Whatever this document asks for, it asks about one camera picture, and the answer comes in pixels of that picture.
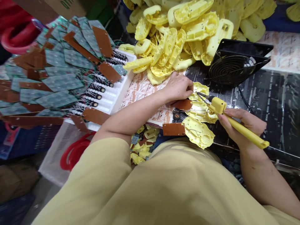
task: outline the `yellow plastic housing pile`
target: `yellow plastic housing pile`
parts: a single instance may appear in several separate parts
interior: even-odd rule
[[[274,0],[144,0],[144,5],[124,0],[132,9],[130,2],[138,5],[127,25],[127,31],[134,31],[138,40],[134,53],[152,60],[141,65],[138,59],[132,62],[135,66],[124,68],[146,71],[153,85],[196,61],[210,66],[223,38],[258,41],[266,30],[262,20],[276,8]],[[287,14],[296,21],[298,10],[295,4]]]

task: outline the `person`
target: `person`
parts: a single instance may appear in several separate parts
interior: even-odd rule
[[[160,144],[131,168],[131,136],[162,105],[192,92],[193,82],[174,72],[163,89],[111,116],[33,224],[300,224],[288,183],[224,115],[218,118],[239,146],[247,190],[216,155],[184,138]],[[224,112],[257,135],[266,128],[244,110]]]

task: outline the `black fan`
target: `black fan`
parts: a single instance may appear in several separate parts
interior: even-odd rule
[[[214,82],[237,86],[266,65],[272,45],[222,39],[208,76]]]

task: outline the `small yellow plastic part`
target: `small yellow plastic part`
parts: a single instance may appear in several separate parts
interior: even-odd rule
[[[192,0],[174,12],[175,19],[181,24],[190,23],[203,15],[213,4],[213,0]]]
[[[213,58],[218,49],[220,41],[223,38],[231,39],[232,33],[233,33],[233,23],[227,19],[220,19],[217,32],[213,36],[211,36],[208,41],[206,53],[211,58]]]
[[[128,52],[128,53],[134,55],[134,52],[133,52],[134,45],[131,45],[131,44],[121,44],[119,46],[119,50],[124,51],[124,52]]]
[[[128,62],[125,66],[123,66],[123,68],[125,70],[135,69],[135,68],[142,67],[142,66],[150,64],[152,60],[153,60],[152,56],[137,59],[135,61]]]
[[[134,47],[134,53],[136,55],[143,54],[149,48],[150,44],[151,44],[151,41],[146,38],[138,41]]]
[[[204,53],[202,42],[205,42],[205,40],[188,42],[192,50],[192,55],[194,59],[197,61],[201,60],[201,55]]]
[[[135,33],[137,29],[137,24],[132,24],[130,22],[128,22],[127,26],[126,26],[126,30],[128,33]]]
[[[184,123],[185,134],[192,143],[202,149],[212,145],[215,135],[206,124],[192,117],[186,117],[182,123]]]
[[[247,41],[245,36],[243,35],[242,32],[238,31],[235,36],[232,37],[233,40],[238,40],[238,41]]]
[[[287,8],[287,16],[290,20],[294,22],[300,21],[300,2]]]
[[[149,79],[149,81],[151,82],[152,85],[158,85],[158,84],[161,84],[167,78],[167,76],[157,77],[152,73],[151,68],[148,67],[147,68],[147,78]]]
[[[155,25],[152,24],[151,28],[150,28],[150,31],[149,31],[149,36],[150,37],[153,37],[155,36],[155,33],[157,32],[157,29],[155,28]]]
[[[179,23],[175,17],[174,17],[174,12],[178,9],[180,9],[182,6],[184,5],[184,3],[181,3],[179,5],[176,5],[172,8],[170,8],[170,10],[168,11],[168,22],[169,22],[169,25],[170,27],[181,27],[182,24]]]
[[[275,12],[277,4],[274,0],[264,0],[263,4],[256,11],[256,14],[262,20],[269,18]]]
[[[240,27],[242,15],[244,13],[244,1],[243,0],[230,0],[225,1],[225,18],[233,23],[233,33],[236,35]]]
[[[134,3],[132,1],[130,0],[123,0],[123,1],[127,8],[129,8],[130,10],[134,10]]]
[[[261,7],[264,0],[250,0],[249,4],[244,7],[244,13],[242,15],[242,19],[247,18],[248,16],[252,15],[255,11]]]
[[[192,55],[182,52],[178,59],[175,61],[173,68],[175,70],[187,69],[189,66],[193,65],[196,62]]]
[[[253,13],[248,19],[241,20],[240,28],[245,38],[251,42],[260,40],[266,31],[262,19],[256,13]]]
[[[219,18],[216,12],[209,12],[200,16],[181,28],[187,33],[187,42],[201,41],[216,33],[219,26]]]
[[[147,64],[147,65],[135,68],[135,69],[132,70],[132,72],[134,72],[134,73],[141,73],[141,72],[145,71],[149,67],[149,65],[150,64]]]
[[[151,72],[157,77],[165,77],[169,76],[174,70],[167,67],[160,67],[158,64],[151,67]]]
[[[199,82],[194,82],[194,92],[188,97],[189,100],[203,102],[203,100],[195,92],[200,92],[202,94],[209,95],[209,87]]]
[[[168,36],[168,38],[166,40],[164,50],[163,50],[162,55],[161,55],[161,57],[159,58],[159,61],[158,61],[158,64],[161,67],[163,67],[167,63],[169,57],[171,56],[171,53],[172,53],[172,50],[173,50],[173,47],[175,45],[175,41],[176,41],[176,38],[177,38],[176,28],[172,27],[168,31],[167,36]]]
[[[179,57],[182,51],[186,39],[187,39],[187,34],[183,29],[180,29],[177,33],[175,45],[172,50],[171,56],[168,60],[168,63],[166,63],[165,67],[172,68],[172,66],[174,65],[175,61],[177,60],[177,58]]]
[[[168,35],[164,35],[161,39],[161,41],[159,42],[158,46],[155,49],[155,52],[153,54],[153,61],[151,62],[151,66],[154,66],[157,61],[159,60],[160,56],[163,53],[163,50],[165,48],[165,44],[166,44],[166,39],[168,38]]]
[[[151,26],[152,26],[152,24],[149,23],[149,21],[146,18],[141,18],[138,21],[134,38],[138,41],[145,39],[147,37],[147,35],[149,34]]]

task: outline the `yellow plastic pieces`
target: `yellow plastic pieces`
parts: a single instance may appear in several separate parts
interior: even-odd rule
[[[294,22],[300,21],[300,2],[287,8],[287,16]]]
[[[262,19],[259,18],[256,13],[249,16],[248,19],[241,20],[240,28],[244,33],[244,36],[251,42],[260,40],[266,31]]]
[[[192,0],[174,12],[175,19],[181,24],[190,23],[203,15],[212,6],[213,0]]]
[[[215,135],[206,124],[193,117],[186,117],[182,123],[184,123],[185,134],[190,139],[190,142],[202,149],[212,145]]]

